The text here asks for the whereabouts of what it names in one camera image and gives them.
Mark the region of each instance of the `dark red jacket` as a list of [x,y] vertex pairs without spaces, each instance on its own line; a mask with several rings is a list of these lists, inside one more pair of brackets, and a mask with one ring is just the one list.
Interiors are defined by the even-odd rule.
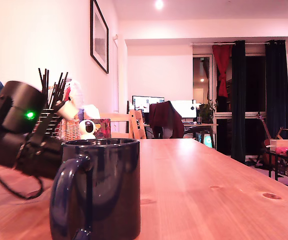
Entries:
[[182,139],[184,136],[182,116],[174,109],[170,101],[149,105],[149,125],[153,129],[155,138],[158,138],[160,127],[173,129],[172,139]]

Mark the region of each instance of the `wood knot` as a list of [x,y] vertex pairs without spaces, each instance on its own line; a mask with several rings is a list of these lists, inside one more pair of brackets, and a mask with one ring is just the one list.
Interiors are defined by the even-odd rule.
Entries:
[[156,201],[152,200],[152,199],[147,199],[147,198],[140,199],[140,204],[141,205],[152,204],[152,203],[155,203],[155,202]]
[[210,186],[211,189],[220,189],[220,186]]
[[280,196],[277,196],[273,193],[267,193],[267,192],[263,193],[263,196],[268,198],[268,199],[277,199],[277,200],[282,199]]

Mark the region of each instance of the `mug handle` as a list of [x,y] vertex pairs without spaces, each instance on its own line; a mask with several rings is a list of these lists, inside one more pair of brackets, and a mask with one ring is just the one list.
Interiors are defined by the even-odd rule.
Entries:
[[[86,172],[86,202],[92,200],[93,186],[91,166],[88,156],[65,161],[59,168],[53,183],[50,198],[50,230],[53,240],[71,240],[69,238],[69,199],[72,192],[73,179],[78,170]],[[90,240],[92,223],[92,205],[86,205],[85,225],[76,232],[73,240]]]

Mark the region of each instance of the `mug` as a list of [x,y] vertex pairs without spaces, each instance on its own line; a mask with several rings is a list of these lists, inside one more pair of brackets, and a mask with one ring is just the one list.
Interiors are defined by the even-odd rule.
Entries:
[[62,143],[50,200],[53,240],[133,240],[140,233],[139,141]]

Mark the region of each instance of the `curtain rod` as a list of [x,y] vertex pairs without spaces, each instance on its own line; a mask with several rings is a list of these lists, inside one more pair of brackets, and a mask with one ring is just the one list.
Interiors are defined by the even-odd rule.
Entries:
[[[269,42],[246,42],[246,45],[258,45],[258,44],[269,44]],[[223,42],[223,43],[192,43],[192,46],[196,45],[235,45],[233,42]]]

